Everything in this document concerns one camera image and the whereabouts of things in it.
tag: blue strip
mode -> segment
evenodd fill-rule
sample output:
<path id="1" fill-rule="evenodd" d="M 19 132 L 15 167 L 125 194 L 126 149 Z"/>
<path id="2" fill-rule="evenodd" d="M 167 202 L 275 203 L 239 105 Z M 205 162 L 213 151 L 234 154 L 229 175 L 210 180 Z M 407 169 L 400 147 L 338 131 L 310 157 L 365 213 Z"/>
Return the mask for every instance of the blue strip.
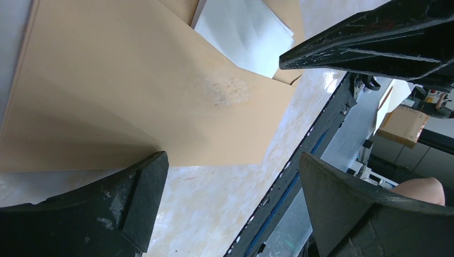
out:
<path id="1" fill-rule="evenodd" d="M 314 148 L 312 148 L 312 151 L 311 151 L 311 154 L 314 154 L 315 151 L 317 151 L 317 149 L 319 148 L 319 146 L 321 145 L 323 139 L 325 138 L 325 136 L 328 134 L 328 131 L 326 131 L 320 138 L 319 140 L 317 141 L 317 143 L 315 144 Z M 282 196 L 282 198 L 279 200 L 279 202 L 277 203 L 276 207 L 274 208 L 273 212 L 271 213 L 271 215 L 268 217 L 267 221 L 265 222 L 265 224 L 262 226 L 262 228 L 260 229 L 259 233 L 257 233 L 257 236 L 254 238 L 254 240 L 252 241 L 251 245 L 249 246 L 247 252 L 246 252 L 246 255 L 245 256 L 248 256 L 249 253 L 251 252 L 252 248 L 254 247 L 254 245 L 257 243 L 257 241 L 259 240 L 260 236 L 263 234 L 264 230 L 266 229 L 266 227 L 268 226 L 268 224 L 271 222 L 271 219 L 274 217 L 274 215 L 276 214 L 277 210 L 279 210 L 279 207 L 282 205 L 282 203 L 284 202 L 285 198 L 287 197 L 287 195 L 289 195 L 290 193 L 290 190 L 293 188 L 293 186 L 296 184 L 296 182 L 299 180 L 299 173 L 295 176 L 295 179 L 293 179 L 292 181 L 292 184 L 290 184 L 289 188 L 287 188 L 287 191 L 285 191 L 284 195 Z"/>

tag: dark shirt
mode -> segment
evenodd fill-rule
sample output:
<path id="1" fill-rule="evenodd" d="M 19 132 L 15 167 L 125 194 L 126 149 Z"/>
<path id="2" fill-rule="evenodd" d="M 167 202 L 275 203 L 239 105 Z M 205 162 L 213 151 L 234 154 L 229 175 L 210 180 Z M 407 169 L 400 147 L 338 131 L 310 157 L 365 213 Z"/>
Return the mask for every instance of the dark shirt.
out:
<path id="1" fill-rule="evenodd" d="M 452 110 L 445 107 L 441 106 L 440 109 L 435 108 L 436 104 L 435 103 L 428 103 L 428 102 L 421 102 L 418 105 L 417 110 L 422 111 L 425 114 L 434 117 L 434 118 L 440 118 L 440 119 L 450 119 L 453 118 L 454 115 L 452 114 Z"/>

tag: person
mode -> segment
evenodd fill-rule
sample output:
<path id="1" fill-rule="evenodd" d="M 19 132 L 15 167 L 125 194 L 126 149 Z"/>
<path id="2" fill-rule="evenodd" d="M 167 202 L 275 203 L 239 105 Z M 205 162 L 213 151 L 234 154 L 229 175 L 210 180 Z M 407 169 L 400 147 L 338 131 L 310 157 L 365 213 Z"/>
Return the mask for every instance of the person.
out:
<path id="1" fill-rule="evenodd" d="M 446 93 L 443 93 L 437 103 L 421 102 L 416 109 L 434 118 L 452 119 L 454 118 L 454 112 L 444 106 L 445 97 Z"/>
<path id="2" fill-rule="evenodd" d="M 436 178 L 407 180 L 390 190 L 396 194 L 416 200 L 443 205 L 445 203 L 443 185 Z"/>

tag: cardboard box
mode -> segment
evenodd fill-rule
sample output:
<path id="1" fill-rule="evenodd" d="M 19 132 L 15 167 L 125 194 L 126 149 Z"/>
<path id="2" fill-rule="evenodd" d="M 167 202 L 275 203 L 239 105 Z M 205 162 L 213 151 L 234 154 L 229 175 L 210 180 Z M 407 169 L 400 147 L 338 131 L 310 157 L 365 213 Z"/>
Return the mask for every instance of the cardboard box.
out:
<path id="1" fill-rule="evenodd" d="M 429 116 L 423 112 L 399 106 L 386 115 L 377 134 L 413 148 L 428 119 Z"/>

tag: person's arm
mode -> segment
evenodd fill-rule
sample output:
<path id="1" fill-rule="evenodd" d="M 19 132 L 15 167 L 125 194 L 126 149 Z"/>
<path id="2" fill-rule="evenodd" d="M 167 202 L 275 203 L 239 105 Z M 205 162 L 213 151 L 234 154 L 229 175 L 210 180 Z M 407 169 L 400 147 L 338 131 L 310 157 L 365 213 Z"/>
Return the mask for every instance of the person's arm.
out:
<path id="1" fill-rule="evenodd" d="M 441 104 L 443 103 L 445 96 L 446 96 L 446 93 L 443 93 L 440 95 L 440 99 L 438 100 L 437 104 L 435 105 L 435 109 L 437 109 L 437 110 L 441 109 Z"/>

